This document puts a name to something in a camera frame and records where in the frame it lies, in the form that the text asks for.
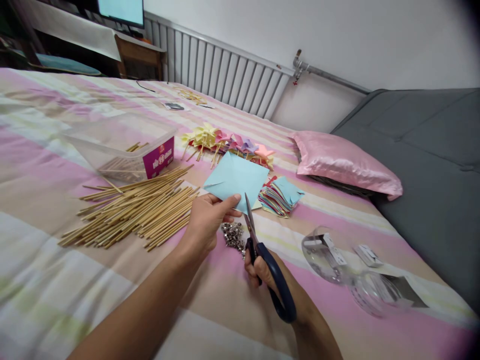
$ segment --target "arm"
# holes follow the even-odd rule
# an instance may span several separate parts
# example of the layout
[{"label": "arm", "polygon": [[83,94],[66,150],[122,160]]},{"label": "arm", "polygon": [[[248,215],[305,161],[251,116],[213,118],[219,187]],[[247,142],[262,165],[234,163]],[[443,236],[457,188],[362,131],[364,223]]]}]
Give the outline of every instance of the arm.
[{"label": "arm", "polygon": [[193,201],[190,221],[178,246],[145,281],[108,315],[69,359],[150,359],[170,331],[175,309],[203,260],[217,244],[222,221],[241,213],[240,195],[220,202],[211,194]]},{"label": "arm", "polygon": [[[295,303],[297,318],[292,323],[292,327],[295,332],[300,359],[341,360],[342,354],[339,346],[324,317],[307,292],[295,280],[282,259],[275,252],[270,251],[270,253],[280,267]],[[245,270],[248,273],[250,283],[255,288],[259,286],[258,275],[263,282],[276,292],[277,296],[280,296],[269,267],[262,257],[258,256],[255,259],[255,263],[252,264],[250,253],[247,250],[245,254]]]}]

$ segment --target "radiator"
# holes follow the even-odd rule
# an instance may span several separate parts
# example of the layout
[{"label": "radiator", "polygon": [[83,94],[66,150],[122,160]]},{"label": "radiator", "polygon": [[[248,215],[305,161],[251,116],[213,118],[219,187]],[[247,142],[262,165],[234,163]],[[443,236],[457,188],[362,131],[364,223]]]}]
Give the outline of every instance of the radiator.
[{"label": "radiator", "polygon": [[167,51],[163,79],[270,119],[294,70],[149,12],[145,36]]}]

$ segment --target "gray sofa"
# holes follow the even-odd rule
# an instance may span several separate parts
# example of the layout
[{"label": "gray sofa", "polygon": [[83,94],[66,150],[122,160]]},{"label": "gray sofa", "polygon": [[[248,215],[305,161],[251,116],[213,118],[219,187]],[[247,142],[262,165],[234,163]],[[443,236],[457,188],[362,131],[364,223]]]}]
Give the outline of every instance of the gray sofa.
[{"label": "gray sofa", "polygon": [[377,90],[332,134],[401,179],[403,196],[373,203],[479,314],[480,89]]}]

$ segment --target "blue chair cushion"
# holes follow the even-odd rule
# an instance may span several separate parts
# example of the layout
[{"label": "blue chair cushion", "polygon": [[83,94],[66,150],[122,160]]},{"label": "blue chair cushion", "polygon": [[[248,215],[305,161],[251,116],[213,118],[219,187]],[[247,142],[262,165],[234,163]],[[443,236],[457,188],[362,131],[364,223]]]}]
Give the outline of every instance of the blue chair cushion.
[{"label": "blue chair cushion", "polygon": [[[21,50],[13,50],[17,54],[25,57],[25,54]],[[81,74],[81,75],[90,75],[90,76],[99,76],[102,73],[97,69],[84,65],[81,62],[71,60],[65,57],[36,54],[41,65],[45,69],[65,71],[69,73]]]}]

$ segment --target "plastic container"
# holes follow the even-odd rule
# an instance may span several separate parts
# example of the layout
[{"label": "plastic container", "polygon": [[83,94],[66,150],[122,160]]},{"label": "plastic container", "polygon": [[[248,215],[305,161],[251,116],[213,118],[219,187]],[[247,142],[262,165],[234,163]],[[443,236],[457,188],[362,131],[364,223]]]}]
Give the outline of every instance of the plastic container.
[{"label": "plastic container", "polygon": [[[157,176],[174,159],[177,129],[161,121],[122,114],[61,133],[105,177],[127,183]],[[137,144],[133,152],[127,151]]]},{"label": "plastic container", "polygon": [[397,287],[381,274],[366,270],[353,276],[348,289],[355,302],[377,318],[407,311],[412,301],[402,297]]},{"label": "plastic container", "polygon": [[345,283],[350,271],[346,265],[338,264],[332,257],[330,249],[324,242],[326,233],[329,233],[329,229],[319,226],[304,237],[301,242],[303,256],[318,275],[330,283],[341,285]]},{"label": "plastic container", "polygon": [[335,248],[335,236],[332,237],[332,233],[337,234],[319,226],[301,242],[305,259],[318,275],[330,283],[347,286],[355,302],[377,318],[404,312],[412,306],[412,301],[404,298],[385,276],[371,270],[355,273],[343,256],[341,264],[337,262],[333,254],[338,249]]}]

